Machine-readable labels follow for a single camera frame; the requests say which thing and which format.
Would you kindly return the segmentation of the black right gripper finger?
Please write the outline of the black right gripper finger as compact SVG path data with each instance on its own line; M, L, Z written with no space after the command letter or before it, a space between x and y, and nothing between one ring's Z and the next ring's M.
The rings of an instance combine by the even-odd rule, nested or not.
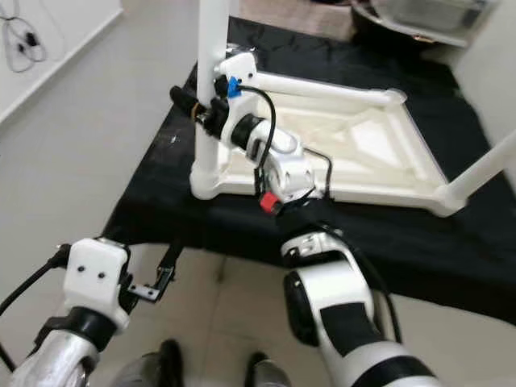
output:
M174 85L169 90L169 97L173 101L173 106L181 113L187 115L191 121L196 124L204 122L204 106L191 89L184 89L179 85Z

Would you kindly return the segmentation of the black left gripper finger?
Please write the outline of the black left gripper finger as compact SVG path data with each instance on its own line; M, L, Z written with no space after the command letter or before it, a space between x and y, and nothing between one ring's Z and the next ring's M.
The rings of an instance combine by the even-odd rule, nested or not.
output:
M177 262L184 250L184 244L177 240L167 247L166 253L160 261L160 284L168 285L174 281L177 272Z

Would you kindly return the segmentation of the white plastic children table top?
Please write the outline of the white plastic children table top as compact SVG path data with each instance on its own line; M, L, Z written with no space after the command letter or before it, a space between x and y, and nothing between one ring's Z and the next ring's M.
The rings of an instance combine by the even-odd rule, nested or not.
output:
M218 194L255 194L283 206L314 199L428 210L449 180L406 102L371 106L263 89L246 150L218 141Z

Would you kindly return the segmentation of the black tablecloth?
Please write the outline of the black tablecloth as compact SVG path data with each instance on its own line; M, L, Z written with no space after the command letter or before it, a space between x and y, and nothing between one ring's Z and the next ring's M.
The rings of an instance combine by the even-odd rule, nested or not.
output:
M399 89L446 177L457 177L487 151L478 114L445 64L246 19L230 19L228 39L254 48L259 66L270 73ZM255 197L196 199L189 181L193 162L194 126L170 108L108 219L106 234L129 244L181 242L280 264L280 230ZM516 326L516 192L504 174L448 218L345 202L335 202L333 210L336 227L396 295Z

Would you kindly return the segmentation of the patterned beige cloth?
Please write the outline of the patterned beige cloth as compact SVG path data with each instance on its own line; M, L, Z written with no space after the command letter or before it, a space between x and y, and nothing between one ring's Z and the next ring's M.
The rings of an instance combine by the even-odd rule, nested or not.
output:
M329 40L356 33L349 0L235 0L236 18Z

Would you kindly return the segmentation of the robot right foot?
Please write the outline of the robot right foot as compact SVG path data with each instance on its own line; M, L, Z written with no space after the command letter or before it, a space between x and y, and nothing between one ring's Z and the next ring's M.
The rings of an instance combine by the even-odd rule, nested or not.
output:
M292 387L287 372L263 352L248 357L243 387Z

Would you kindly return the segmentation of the black wok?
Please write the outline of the black wok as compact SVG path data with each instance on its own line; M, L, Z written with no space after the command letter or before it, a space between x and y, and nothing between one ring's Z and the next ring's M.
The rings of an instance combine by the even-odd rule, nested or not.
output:
M469 29L439 32L387 21L375 11L371 0L351 0L351 13L356 27L355 37L362 40L384 40L391 44L445 44L460 48L467 47L471 42Z

